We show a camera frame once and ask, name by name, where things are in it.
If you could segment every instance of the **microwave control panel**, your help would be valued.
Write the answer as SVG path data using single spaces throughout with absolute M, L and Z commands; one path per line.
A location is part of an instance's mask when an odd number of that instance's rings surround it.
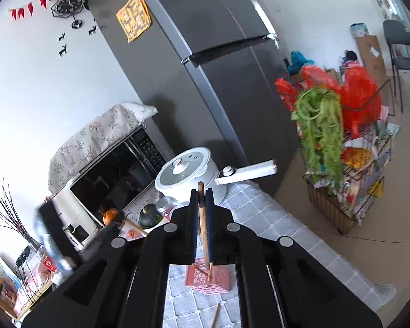
M 158 173 L 162 169 L 166 161 L 164 160 L 158 149 L 155 147 L 153 142 L 150 140 L 146 131 L 143 128 L 140 128 L 138 131 L 132 134 L 131 138 Z

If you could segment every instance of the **wall clock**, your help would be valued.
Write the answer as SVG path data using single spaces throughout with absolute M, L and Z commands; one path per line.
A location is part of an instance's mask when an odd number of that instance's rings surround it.
M 77 29 L 82 26 L 82 21 L 74 17 L 84 8 L 85 0 L 57 0 L 51 7 L 53 17 L 69 18 L 73 16 L 72 28 Z

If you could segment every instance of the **red paper bunting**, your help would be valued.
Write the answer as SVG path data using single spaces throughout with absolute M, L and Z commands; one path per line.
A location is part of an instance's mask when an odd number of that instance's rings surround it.
M 41 6 L 43 6 L 44 8 L 47 8 L 47 0 L 39 0 L 39 1 L 40 1 Z M 32 16 L 32 14 L 33 14 L 33 12 L 34 12 L 34 6 L 33 6 L 33 4 L 30 2 L 30 3 L 28 3 L 26 6 L 27 6 L 27 9 L 29 10 L 29 12 L 30 12 L 30 14 L 31 14 L 31 16 Z M 10 12 L 11 12 L 11 16 L 12 16 L 14 19 L 16 19 L 17 15 L 18 15 L 18 17 L 20 17 L 20 18 L 24 18 L 24 7 L 13 8 L 13 9 L 10 10 Z
M 41 6 L 44 6 L 44 8 L 47 8 L 47 0 L 40 0 Z

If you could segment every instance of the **wooden stick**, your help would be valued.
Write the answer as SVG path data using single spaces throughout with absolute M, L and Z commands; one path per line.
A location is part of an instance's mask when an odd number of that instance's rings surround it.
M 217 315 L 219 314 L 219 310 L 220 310 L 220 302 L 217 304 L 217 307 L 215 308 L 214 318 L 212 319 L 210 328 L 215 327 L 215 323 L 217 322 Z
M 132 227 L 134 227 L 135 230 L 141 233 L 142 236 L 147 236 L 147 233 L 143 231 L 138 224 L 133 223 L 130 219 L 126 218 L 124 219 L 125 222 L 129 223 Z
M 198 236 L 200 236 L 200 235 L 201 235 L 201 219 L 198 216 Z
M 208 253 L 208 238 L 206 230 L 206 212 L 205 212 L 205 186 L 201 181 L 198 183 L 198 197 L 199 197 L 199 219 L 201 226 L 201 239 L 204 252 L 205 269 L 209 271 L 209 253 Z
M 211 278 L 212 278 L 212 263 L 209 263 L 209 271 L 208 271 L 208 275 L 207 275 L 207 279 L 206 282 L 210 282 Z
M 196 263 L 191 264 L 191 266 L 193 266 L 197 271 L 201 272 L 203 275 L 208 276 L 208 273 L 206 273 L 205 271 L 203 271 L 199 265 L 197 265 Z

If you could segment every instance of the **gray tiled tablecloth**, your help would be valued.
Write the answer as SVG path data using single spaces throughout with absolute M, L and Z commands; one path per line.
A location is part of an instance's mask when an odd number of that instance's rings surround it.
M 229 184 L 221 206 L 232 211 L 235 222 L 249 227 L 261 237 L 272 240 L 284 235 L 292 237 L 372 310 L 377 311 L 395 295 L 396 290 L 392 285 L 372 284 L 357 268 L 261 191 L 254 182 Z M 198 239 L 197 257 L 202 256 Z M 231 291 L 227 294 L 204 295 L 184 286 L 185 266 L 171 265 L 164 327 L 209 327 L 219 302 L 221 308 L 215 328 L 240 327 L 235 268 L 228 265 L 227 269 L 231 274 Z

